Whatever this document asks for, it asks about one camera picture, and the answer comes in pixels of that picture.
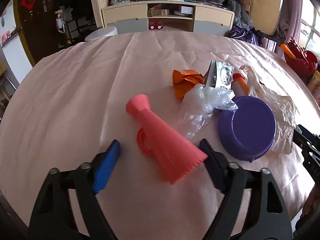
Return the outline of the purple plastic bowl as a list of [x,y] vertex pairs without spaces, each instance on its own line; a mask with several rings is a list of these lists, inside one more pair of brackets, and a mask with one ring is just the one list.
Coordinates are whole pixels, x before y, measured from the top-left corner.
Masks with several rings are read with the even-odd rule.
[[271,148],[276,120],[270,107],[259,98],[241,96],[235,103],[238,106],[235,112],[221,112],[218,136],[229,155],[251,163]]

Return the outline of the orange candy tube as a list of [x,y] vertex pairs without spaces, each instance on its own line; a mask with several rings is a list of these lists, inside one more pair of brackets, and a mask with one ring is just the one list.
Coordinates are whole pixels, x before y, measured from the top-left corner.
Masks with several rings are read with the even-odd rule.
[[249,86],[245,78],[240,73],[233,74],[231,89],[235,93],[236,97],[248,96],[249,94]]

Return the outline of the pink plastic toy megaphone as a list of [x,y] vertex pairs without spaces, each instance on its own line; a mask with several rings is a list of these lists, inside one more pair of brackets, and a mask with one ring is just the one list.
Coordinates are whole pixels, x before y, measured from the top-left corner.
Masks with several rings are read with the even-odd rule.
[[140,123],[136,141],[140,151],[154,155],[171,184],[188,175],[207,155],[157,116],[144,94],[132,97],[126,112]]

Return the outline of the silver foil blister pack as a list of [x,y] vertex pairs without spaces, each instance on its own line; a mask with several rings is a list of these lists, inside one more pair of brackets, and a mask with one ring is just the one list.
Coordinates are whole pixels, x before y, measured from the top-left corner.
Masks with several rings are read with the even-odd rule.
[[204,76],[206,87],[231,89],[233,82],[234,67],[223,61],[210,62],[209,68]]

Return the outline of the clear plastic bag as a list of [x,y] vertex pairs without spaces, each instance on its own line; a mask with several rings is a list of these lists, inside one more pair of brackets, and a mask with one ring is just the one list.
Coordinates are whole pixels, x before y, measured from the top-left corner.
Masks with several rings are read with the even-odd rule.
[[182,100],[176,129],[185,138],[191,139],[210,122],[215,110],[235,113],[238,106],[233,101],[234,97],[230,89],[195,85]]

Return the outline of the orange wrapper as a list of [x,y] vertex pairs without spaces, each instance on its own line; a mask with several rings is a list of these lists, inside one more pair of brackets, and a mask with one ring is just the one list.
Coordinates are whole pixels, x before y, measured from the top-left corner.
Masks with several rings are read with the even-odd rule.
[[204,84],[204,76],[192,69],[172,72],[172,86],[176,99],[181,101],[185,94],[189,92],[195,85]]

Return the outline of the red plastic basket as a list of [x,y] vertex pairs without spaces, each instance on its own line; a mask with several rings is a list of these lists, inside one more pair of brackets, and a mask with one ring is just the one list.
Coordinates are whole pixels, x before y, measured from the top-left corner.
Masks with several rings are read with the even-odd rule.
[[318,67],[316,55],[299,46],[295,39],[291,37],[288,43],[283,43],[280,48],[284,52],[286,63],[301,79],[310,79]]

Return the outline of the pink satin tablecloth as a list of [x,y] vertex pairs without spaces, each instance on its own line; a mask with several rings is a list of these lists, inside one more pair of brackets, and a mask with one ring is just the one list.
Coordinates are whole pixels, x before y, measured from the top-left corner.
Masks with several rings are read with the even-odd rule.
[[146,94],[151,109],[176,126],[174,70],[204,74],[212,60],[252,67],[259,80],[291,97],[296,122],[319,133],[319,107],[276,54],[246,42],[182,31],[146,31],[80,43],[42,59],[24,78],[1,122],[1,191],[24,223],[53,167],[73,170],[113,140],[121,155],[97,198],[119,239],[201,239],[223,198],[203,165],[175,184],[140,152],[125,111]]

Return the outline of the pink window curtain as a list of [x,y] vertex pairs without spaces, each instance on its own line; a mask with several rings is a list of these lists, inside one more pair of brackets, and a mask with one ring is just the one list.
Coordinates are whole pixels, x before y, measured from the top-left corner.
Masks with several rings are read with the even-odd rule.
[[277,27],[281,42],[287,43],[291,38],[299,40],[302,8],[303,0],[283,0]]

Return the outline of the beige standing air conditioner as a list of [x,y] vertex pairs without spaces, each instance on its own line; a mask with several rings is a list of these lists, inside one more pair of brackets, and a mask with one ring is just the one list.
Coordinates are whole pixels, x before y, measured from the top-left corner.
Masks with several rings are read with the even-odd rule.
[[252,0],[250,17],[253,27],[267,35],[276,31],[283,0]]

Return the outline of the white round stool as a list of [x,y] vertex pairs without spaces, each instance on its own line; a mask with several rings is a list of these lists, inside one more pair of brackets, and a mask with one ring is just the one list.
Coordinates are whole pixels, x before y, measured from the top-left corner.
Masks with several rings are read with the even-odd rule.
[[118,34],[118,30],[114,26],[100,28],[100,29],[95,30],[91,34],[89,34],[85,38],[85,42],[91,42],[91,41],[97,40],[101,37],[109,37],[109,36],[114,36],[117,34]]

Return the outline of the dark brown door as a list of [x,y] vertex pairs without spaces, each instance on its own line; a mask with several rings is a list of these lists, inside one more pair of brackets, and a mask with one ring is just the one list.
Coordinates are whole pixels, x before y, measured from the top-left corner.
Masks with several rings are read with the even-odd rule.
[[16,24],[31,65],[57,52],[64,35],[56,27],[55,0],[13,0]]

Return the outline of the beige TV cabinet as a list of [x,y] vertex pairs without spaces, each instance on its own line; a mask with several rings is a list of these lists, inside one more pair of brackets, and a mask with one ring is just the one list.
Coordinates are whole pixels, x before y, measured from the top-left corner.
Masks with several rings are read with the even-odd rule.
[[116,27],[119,34],[177,30],[223,36],[234,21],[234,12],[218,4],[182,0],[121,3],[105,7],[101,13],[104,27]]

